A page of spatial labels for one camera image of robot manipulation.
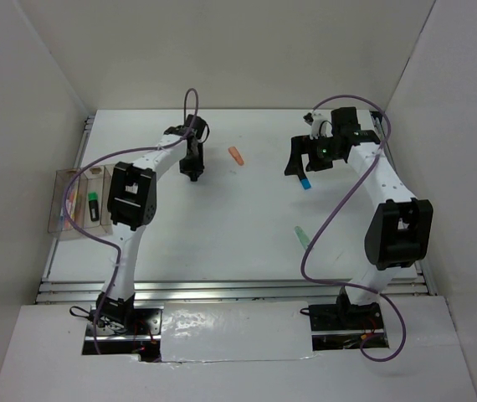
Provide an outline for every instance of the white wall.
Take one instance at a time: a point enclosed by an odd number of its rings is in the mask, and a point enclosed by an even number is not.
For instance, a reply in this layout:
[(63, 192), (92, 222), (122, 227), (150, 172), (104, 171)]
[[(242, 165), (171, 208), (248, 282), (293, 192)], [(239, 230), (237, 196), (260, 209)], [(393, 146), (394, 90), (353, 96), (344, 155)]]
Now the white wall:
[(0, 368), (49, 250), (54, 171), (73, 164), (84, 118), (17, 9), (0, 0)]
[(477, 0), (438, 0), (388, 107), (402, 176), (434, 206), (429, 262), (477, 389)]
[(93, 109), (386, 106), (433, 0), (21, 0)]

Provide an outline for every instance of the teal object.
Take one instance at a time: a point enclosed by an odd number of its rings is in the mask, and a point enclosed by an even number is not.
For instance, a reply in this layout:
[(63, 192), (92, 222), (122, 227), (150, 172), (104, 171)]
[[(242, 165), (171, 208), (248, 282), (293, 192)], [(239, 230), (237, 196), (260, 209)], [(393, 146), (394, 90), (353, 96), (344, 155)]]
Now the teal object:
[(304, 250), (307, 250), (311, 242), (311, 240), (309, 240), (309, 237), (307, 237), (307, 234), (305, 234), (304, 230), (300, 226), (295, 227), (295, 233), (298, 237), (298, 240), (302, 244), (302, 247), (304, 247)]

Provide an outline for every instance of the white cardboard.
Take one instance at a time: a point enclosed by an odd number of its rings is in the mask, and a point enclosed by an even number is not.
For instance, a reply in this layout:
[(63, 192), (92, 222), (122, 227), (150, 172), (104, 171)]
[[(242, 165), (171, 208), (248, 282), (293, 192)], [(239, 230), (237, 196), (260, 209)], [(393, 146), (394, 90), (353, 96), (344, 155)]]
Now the white cardboard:
[(305, 301), (169, 303), (162, 313), (163, 362), (310, 358)]

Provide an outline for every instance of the blue object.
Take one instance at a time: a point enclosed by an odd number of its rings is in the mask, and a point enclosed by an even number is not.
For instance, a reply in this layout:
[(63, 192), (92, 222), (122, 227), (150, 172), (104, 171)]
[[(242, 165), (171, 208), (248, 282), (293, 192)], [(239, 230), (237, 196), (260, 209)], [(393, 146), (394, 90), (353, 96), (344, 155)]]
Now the blue object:
[(302, 178), (300, 180), (300, 183), (302, 183), (302, 187), (304, 190), (309, 190), (311, 188), (311, 183), (309, 183), (309, 180), (307, 178)]

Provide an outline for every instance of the orange object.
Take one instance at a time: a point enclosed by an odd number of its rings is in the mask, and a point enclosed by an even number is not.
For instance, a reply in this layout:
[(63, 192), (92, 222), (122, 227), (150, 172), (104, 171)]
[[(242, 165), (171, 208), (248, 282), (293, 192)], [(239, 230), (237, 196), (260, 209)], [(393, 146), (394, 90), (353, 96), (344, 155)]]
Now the orange object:
[(242, 157), (240, 156), (240, 153), (239, 151), (237, 150), (237, 148), (235, 147), (230, 147), (228, 149), (229, 153), (231, 154), (231, 156), (233, 157), (233, 159), (235, 161), (237, 161), (237, 163), (240, 165), (240, 166), (243, 166), (244, 165), (244, 160), (242, 159)]

